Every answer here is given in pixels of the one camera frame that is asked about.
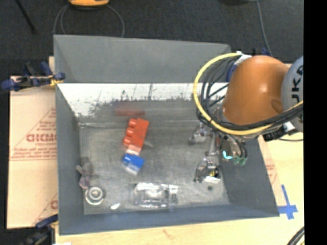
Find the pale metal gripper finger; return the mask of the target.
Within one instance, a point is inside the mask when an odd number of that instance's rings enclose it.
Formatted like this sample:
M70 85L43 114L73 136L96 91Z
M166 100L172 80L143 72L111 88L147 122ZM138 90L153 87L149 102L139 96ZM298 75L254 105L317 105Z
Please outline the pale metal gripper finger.
M220 180L218 165L212 159L203 158L196 167L194 182L218 184Z
M191 137L188 139L188 145L203 143L210 137L211 134L212 130L210 127L206 125L198 125L193 131Z

